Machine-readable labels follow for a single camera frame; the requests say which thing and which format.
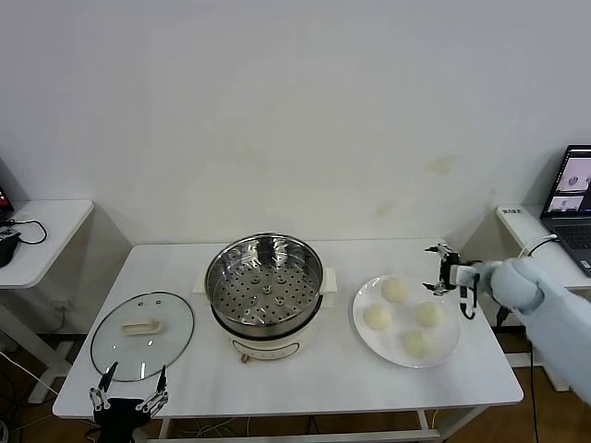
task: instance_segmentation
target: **stainless steel steamer basket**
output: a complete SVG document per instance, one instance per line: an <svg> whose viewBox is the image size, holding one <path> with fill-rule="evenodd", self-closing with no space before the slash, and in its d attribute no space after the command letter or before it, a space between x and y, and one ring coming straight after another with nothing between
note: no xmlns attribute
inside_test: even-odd
<svg viewBox="0 0 591 443"><path fill-rule="evenodd" d="M205 293L228 331L274 340L303 328L318 312L322 264L304 242L279 233L238 240L211 262Z"/></svg>

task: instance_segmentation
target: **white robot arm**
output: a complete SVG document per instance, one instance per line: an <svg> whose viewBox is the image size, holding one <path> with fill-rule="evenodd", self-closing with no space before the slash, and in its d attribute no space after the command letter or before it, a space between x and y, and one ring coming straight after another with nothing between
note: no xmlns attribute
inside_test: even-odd
<svg viewBox="0 0 591 443"><path fill-rule="evenodd" d="M429 250L441 256L440 281L426 285L433 293L456 286L488 293L519 317L545 361L591 404L591 303L554 281L534 258L466 266L446 245Z"/></svg>

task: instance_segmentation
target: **glass lid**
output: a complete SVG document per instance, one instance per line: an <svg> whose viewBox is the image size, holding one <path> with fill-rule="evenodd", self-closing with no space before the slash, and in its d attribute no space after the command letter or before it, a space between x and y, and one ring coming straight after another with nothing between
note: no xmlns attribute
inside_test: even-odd
<svg viewBox="0 0 591 443"><path fill-rule="evenodd" d="M138 381L160 373L185 350L195 320L188 303L173 293L143 293L116 307L92 337L90 357L113 380Z"/></svg>

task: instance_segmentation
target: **laptop keyboard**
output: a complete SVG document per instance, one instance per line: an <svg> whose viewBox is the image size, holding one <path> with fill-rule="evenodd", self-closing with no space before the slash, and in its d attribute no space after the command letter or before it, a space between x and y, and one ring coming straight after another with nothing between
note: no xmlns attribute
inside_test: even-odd
<svg viewBox="0 0 591 443"><path fill-rule="evenodd" d="M591 249L591 225L555 226L554 230L572 249Z"/></svg>

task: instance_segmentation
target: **white plate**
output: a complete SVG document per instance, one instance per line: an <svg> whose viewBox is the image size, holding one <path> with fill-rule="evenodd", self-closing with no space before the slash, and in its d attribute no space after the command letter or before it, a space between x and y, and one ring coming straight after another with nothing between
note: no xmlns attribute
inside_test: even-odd
<svg viewBox="0 0 591 443"><path fill-rule="evenodd" d="M403 281L410 290L412 296L406 303L392 303L381 294L381 285L393 278ZM416 305L426 301L439 303L445 309L447 321L444 325L430 328L421 326L416 321ZM374 304L383 305L392 313L392 324L385 330L374 330L363 319L364 309ZM415 368L439 365L455 352L460 344L458 312L457 303L436 297L420 281L398 275L382 275L368 281L357 292L353 301L353 321L363 341L386 360ZM404 350L402 337L412 329L422 329L436 343L434 353L416 358Z"/></svg>

